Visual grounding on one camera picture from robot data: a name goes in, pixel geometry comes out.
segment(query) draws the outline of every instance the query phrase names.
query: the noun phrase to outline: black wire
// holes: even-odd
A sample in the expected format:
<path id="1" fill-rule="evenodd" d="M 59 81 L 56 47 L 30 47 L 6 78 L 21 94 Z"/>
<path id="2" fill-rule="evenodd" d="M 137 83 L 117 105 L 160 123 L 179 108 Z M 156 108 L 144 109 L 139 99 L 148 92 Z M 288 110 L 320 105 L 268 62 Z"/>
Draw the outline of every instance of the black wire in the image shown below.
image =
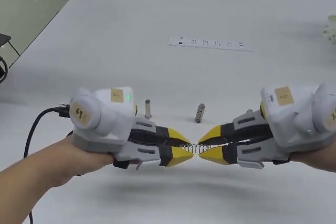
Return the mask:
<path id="1" fill-rule="evenodd" d="M 25 146 L 25 152 L 23 154 L 23 158 L 26 158 L 28 156 L 28 152 L 29 152 L 29 147 L 30 147 L 30 143 L 31 143 L 31 139 L 33 137 L 33 133 L 34 130 L 36 129 L 36 126 L 38 124 L 38 122 L 41 120 L 42 116 L 44 116 L 45 114 L 49 113 L 49 112 L 59 112 L 59 108 L 50 108 L 50 109 L 46 109 L 44 111 L 42 111 L 35 119 L 30 131 L 29 131 L 29 135 L 26 141 L 26 146 Z M 29 222 L 30 224 L 34 224 L 34 220 L 33 220 L 33 213 L 30 212 L 29 213 Z"/>
<path id="2" fill-rule="evenodd" d="M 17 55 L 19 55 L 19 57 L 21 56 L 20 54 L 19 54 L 19 52 L 15 49 L 15 47 L 12 45 L 12 43 L 9 41 L 8 42 L 9 44 L 10 44 L 10 46 L 13 48 L 13 50 L 17 53 Z"/>
<path id="3" fill-rule="evenodd" d="M 0 61 L 4 64 L 5 66 L 5 73 L 2 76 L 1 80 L 0 80 L 0 84 L 7 78 L 8 75 L 8 65 L 6 63 L 6 61 L 0 56 Z"/>

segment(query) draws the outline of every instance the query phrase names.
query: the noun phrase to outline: black cable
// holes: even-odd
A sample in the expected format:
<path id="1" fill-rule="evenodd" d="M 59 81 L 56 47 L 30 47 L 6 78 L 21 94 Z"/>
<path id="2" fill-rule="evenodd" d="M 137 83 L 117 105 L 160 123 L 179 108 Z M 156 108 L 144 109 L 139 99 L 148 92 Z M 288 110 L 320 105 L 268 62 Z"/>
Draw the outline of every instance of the black cable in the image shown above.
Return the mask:
<path id="1" fill-rule="evenodd" d="M 15 49 L 15 47 L 12 45 L 12 43 L 9 41 L 8 42 L 10 44 L 10 46 L 13 48 L 13 50 L 17 53 L 17 55 L 20 57 L 21 55 L 19 54 L 19 52 Z"/>
<path id="2" fill-rule="evenodd" d="M 28 156 L 29 147 L 30 147 L 31 139 L 33 137 L 33 133 L 34 133 L 34 131 L 36 129 L 36 126 L 37 126 L 38 122 L 41 120 L 41 118 L 44 115 L 46 115 L 46 114 L 48 114 L 50 112 L 57 112 L 59 117 L 69 118 L 70 117 L 69 109 L 70 109 L 70 106 L 68 104 L 64 104 L 64 105 L 59 106 L 59 107 L 46 109 L 46 110 L 42 111 L 36 117 L 36 119 L 35 119 L 32 127 L 31 127 L 31 129 L 29 131 L 29 134 L 28 134 L 28 138 L 27 138 L 27 141 L 26 141 L 25 152 L 23 154 L 23 158 L 26 158 Z M 33 213 L 32 212 L 29 213 L 29 222 L 30 222 L 30 224 L 34 224 Z"/>
<path id="3" fill-rule="evenodd" d="M 8 75 L 8 65 L 6 63 L 6 61 L 0 56 L 0 61 L 3 63 L 3 65 L 5 66 L 5 70 L 3 70 L 1 67 L 0 67 L 0 71 L 1 73 L 3 74 L 1 77 L 0 77 L 0 84 L 7 78 L 7 75 Z"/>

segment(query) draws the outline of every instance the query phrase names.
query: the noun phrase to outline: black strap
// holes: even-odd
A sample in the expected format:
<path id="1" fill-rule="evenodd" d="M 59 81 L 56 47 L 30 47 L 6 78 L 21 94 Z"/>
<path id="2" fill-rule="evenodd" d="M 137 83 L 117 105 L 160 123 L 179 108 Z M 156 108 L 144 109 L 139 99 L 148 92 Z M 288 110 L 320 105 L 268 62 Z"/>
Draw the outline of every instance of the black strap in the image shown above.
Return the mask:
<path id="1" fill-rule="evenodd" d="M 120 169 L 127 169 L 130 165 L 131 161 L 118 161 L 114 160 L 113 166 L 120 168 Z"/>
<path id="2" fill-rule="evenodd" d="M 282 165 L 282 164 L 286 164 L 286 163 L 290 162 L 290 158 L 285 160 L 285 161 L 273 160 L 272 162 L 273 162 L 274 165 Z"/>

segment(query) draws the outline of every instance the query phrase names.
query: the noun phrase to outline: label sticker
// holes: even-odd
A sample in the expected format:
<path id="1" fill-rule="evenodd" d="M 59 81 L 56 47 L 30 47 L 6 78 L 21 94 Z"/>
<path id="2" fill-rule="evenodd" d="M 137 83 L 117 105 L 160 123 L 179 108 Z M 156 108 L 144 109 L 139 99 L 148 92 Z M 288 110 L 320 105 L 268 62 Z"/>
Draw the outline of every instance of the label sticker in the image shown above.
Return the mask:
<path id="1" fill-rule="evenodd" d="M 90 114 L 83 109 L 78 102 L 73 102 L 70 105 L 70 115 L 72 118 L 77 119 L 77 121 L 82 124 L 83 126 L 87 126 L 90 121 Z"/>
<path id="2" fill-rule="evenodd" d="M 274 89 L 275 95 L 277 97 L 279 106 L 290 105 L 294 103 L 292 93 L 288 86 Z"/>
<path id="3" fill-rule="evenodd" d="M 124 93 L 122 89 L 111 89 L 111 102 L 124 102 Z"/>
<path id="4" fill-rule="evenodd" d="M 327 118 L 327 125 L 329 128 L 333 128 L 335 124 L 336 124 L 336 108 L 334 108 L 330 112 Z"/>

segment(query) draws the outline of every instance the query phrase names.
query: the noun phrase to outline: white floor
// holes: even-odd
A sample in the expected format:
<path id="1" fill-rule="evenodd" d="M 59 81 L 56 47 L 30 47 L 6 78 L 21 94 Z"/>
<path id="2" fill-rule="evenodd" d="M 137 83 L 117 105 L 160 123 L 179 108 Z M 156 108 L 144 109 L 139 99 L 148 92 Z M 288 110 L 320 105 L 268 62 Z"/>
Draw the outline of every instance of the white floor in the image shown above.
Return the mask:
<path id="1" fill-rule="evenodd" d="M 68 0 L 0 0 L 0 33 L 21 53 Z M 17 55 L 6 44 L 0 55 L 11 65 Z"/>

